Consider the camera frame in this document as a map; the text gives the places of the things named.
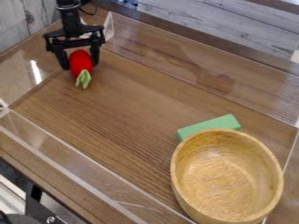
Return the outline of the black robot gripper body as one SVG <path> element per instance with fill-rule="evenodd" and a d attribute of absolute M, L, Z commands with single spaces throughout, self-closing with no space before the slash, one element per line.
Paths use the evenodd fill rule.
<path fill-rule="evenodd" d="M 88 46 L 93 53 L 105 43 L 104 26 L 80 22 L 80 0 L 56 0 L 60 12 L 61 28 L 42 34 L 45 49 L 62 53 L 65 49 Z"/>

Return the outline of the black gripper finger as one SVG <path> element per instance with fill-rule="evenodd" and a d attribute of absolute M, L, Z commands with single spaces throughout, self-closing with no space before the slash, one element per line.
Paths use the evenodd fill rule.
<path fill-rule="evenodd" d="M 92 64 L 96 66 L 98 64 L 98 44 L 94 44 L 90 46 L 89 48 L 89 54 L 90 54 L 90 58 L 92 58 Z"/>
<path fill-rule="evenodd" d="M 64 70 L 68 70 L 69 69 L 69 59 L 68 59 L 68 54 L 64 50 L 61 49 L 57 49 L 54 51 L 54 56 L 56 56 L 56 59 L 60 63 L 60 67 L 64 69 Z"/>

